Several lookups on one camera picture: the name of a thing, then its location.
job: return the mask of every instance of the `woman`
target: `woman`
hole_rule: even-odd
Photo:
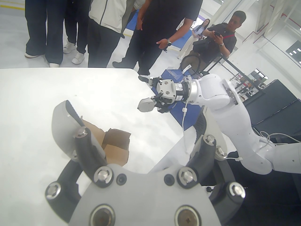
[[[186,55],[188,55],[191,52],[193,48],[193,42],[198,41],[202,38],[202,33],[208,27],[209,23],[210,19],[206,19],[202,25],[196,26],[192,30],[192,35],[186,41],[177,58],[183,59]]]

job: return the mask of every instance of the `hand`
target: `hand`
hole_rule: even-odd
[[[214,32],[215,32],[215,31],[211,31],[211,32],[210,32],[210,34],[209,34],[209,37],[210,37],[210,38],[213,38],[213,39],[214,39],[214,37],[215,37]]]
[[[143,20],[141,20],[139,17],[137,18],[137,24],[136,24],[136,29],[142,31],[142,23]]]
[[[164,49],[165,47],[167,47],[168,42],[167,39],[162,39],[158,41],[157,44],[159,45],[160,49]]]
[[[213,39],[214,39],[215,43],[222,44],[224,37],[222,35],[220,35],[220,36],[214,35]]]

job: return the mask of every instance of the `cardboard box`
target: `cardboard box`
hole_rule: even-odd
[[[128,162],[130,133],[111,128],[107,132],[104,132],[88,121],[82,121],[103,148],[109,164],[114,163],[124,166]]]

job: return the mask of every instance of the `white cable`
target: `white cable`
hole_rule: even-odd
[[[186,146],[186,141],[185,141],[184,119],[185,119],[185,116],[186,116],[186,113],[187,113],[187,104],[188,104],[188,102],[189,102],[190,95],[191,95],[191,92],[190,92],[190,94],[189,94],[189,96],[188,96],[188,99],[187,99],[187,101],[186,101],[185,107],[182,109],[182,111],[184,112],[184,114],[183,114],[183,119],[182,119],[182,129],[183,129],[183,138],[184,138],[185,154],[189,154],[188,151],[187,151],[187,146]]]
[[[272,135],[278,135],[278,134],[284,135],[284,136],[286,136],[286,137],[291,138],[292,140],[294,140],[294,141],[296,141],[296,142],[301,143],[299,140],[296,140],[296,139],[292,138],[291,136],[289,136],[289,135],[287,135],[287,134],[284,134],[284,133],[272,133],[272,134],[268,134],[268,133],[265,132],[265,131],[260,131],[260,135],[261,135],[262,137],[266,138],[266,139],[268,140],[268,142],[267,142],[263,147],[259,148],[259,150],[260,150],[260,149],[263,149],[264,147],[266,147],[266,146],[267,146],[268,144],[270,144],[270,143],[271,143],[271,144],[274,144],[274,145],[284,145],[284,144],[288,144],[288,143],[273,143],[273,142],[271,142],[271,136],[272,136]]]

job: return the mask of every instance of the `black pants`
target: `black pants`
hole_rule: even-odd
[[[133,69],[138,62],[140,75],[149,75],[149,70],[160,56],[159,45],[150,43],[140,30],[135,30],[129,44],[126,56],[122,59],[124,68]]]
[[[25,18],[29,33],[27,54],[45,54],[49,63],[62,63],[66,2],[67,0],[25,0]]]
[[[119,40],[120,33],[107,27],[100,26],[93,19],[89,19],[88,67],[106,68]]]
[[[65,28],[68,41],[75,44],[77,35],[77,50],[83,54],[87,46],[90,3],[89,0],[67,0]]]

